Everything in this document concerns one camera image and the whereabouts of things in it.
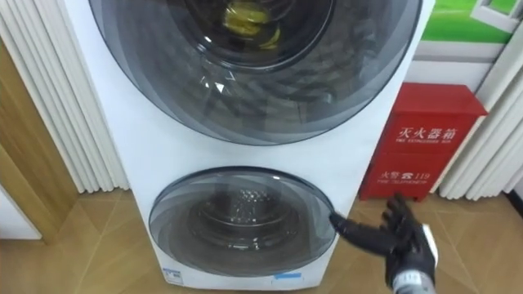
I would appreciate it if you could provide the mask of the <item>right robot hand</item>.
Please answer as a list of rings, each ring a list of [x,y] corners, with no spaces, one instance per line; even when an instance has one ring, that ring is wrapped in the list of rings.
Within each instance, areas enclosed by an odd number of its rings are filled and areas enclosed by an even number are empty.
[[[351,245],[385,259],[385,282],[394,294],[435,294],[439,255],[431,228],[400,193],[387,200],[378,227],[331,212],[336,233]]]

